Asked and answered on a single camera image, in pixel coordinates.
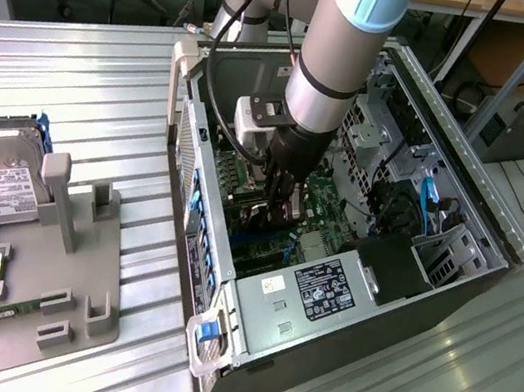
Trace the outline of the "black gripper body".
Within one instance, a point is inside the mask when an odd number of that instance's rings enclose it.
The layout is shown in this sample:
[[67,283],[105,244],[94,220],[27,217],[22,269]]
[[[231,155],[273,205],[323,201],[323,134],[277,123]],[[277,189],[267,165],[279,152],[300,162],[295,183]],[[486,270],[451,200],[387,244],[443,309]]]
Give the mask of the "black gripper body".
[[303,182],[320,164],[334,136],[334,131],[317,134],[300,125],[279,127],[270,142],[268,167]]

